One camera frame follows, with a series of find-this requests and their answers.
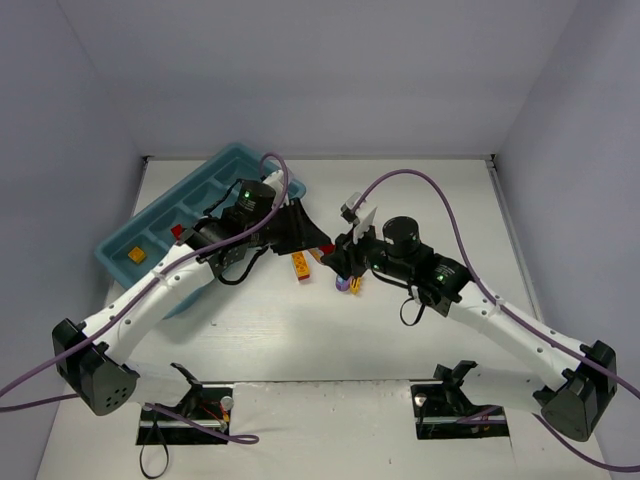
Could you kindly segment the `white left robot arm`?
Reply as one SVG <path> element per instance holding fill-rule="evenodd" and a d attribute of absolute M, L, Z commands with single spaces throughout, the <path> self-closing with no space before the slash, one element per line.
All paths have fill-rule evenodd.
<path fill-rule="evenodd" d="M 194 292 L 212 283 L 253 248 L 287 255 L 330 244 L 300 199 L 245 180 L 235 203 L 218 216 L 204 212 L 141 280 L 84 321 L 52 331 L 59 375 L 97 416 L 108 415 L 136 390 L 143 370 L 129 359 L 141 340 Z"/>

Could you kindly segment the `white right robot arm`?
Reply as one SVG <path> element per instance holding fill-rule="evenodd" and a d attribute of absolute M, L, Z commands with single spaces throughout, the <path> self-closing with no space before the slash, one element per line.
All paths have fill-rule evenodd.
<path fill-rule="evenodd" d="M 617 390 L 616 354 L 609 345 L 586 345 L 530 316 L 517 323 L 517 308 L 473 279 L 464 265 L 421 243 L 418 224 L 410 217 L 388 220 L 382 234 L 378 238 L 373 228 L 360 238 L 341 234 L 322 262 L 343 279 L 371 271 L 407 290 L 421 309 L 471 328 L 527 368 L 495 370 L 481 360 L 437 366 L 434 376 L 454 405 L 518 409 L 574 441 L 590 438 Z"/>

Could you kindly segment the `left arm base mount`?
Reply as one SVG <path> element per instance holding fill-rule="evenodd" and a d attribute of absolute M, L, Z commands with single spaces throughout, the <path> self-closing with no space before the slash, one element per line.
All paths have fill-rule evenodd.
<path fill-rule="evenodd" d="M 136 444 L 139 446 L 226 445 L 231 436 L 231 410 L 234 407 L 232 384 L 206 383 L 189 370 L 172 363 L 174 373 L 187 382 L 189 390 L 173 407 L 162 405 L 173 415 L 197 423 L 201 429 L 156 410 L 140 413 Z"/>

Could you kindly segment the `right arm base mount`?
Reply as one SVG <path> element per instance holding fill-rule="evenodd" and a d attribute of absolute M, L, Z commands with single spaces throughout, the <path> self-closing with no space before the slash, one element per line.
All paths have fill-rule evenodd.
<path fill-rule="evenodd" d="M 434 379 L 412 382 L 410 394 L 418 440 L 476 440 L 509 436 L 504 409 L 473 404 L 461 387 L 474 361 L 460 361 L 453 369 L 438 365 Z"/>

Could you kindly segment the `red white lego brick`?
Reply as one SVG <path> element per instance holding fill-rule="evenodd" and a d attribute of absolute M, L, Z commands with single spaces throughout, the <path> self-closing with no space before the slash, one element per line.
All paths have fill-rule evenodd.
<path fill-rule="evenodd" d="M 335 250 L 335 246 L 333 244 L 328 244 L 328 245 L 320 246 L 319 249 L 324 254 L 330 254 Z"/>

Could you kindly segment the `red boat-shaped lego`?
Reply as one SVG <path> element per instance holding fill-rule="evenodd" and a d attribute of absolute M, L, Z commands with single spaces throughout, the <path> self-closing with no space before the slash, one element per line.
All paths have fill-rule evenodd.
<path fill-rule="evenodd" d="M 180 236 L 182 235 L 183 231 L 184 231 L 184 228 L 181 224 L 175 225 L 174 227 L 171 228 L 171 233 L 176 240 L 180 239 Z"/>

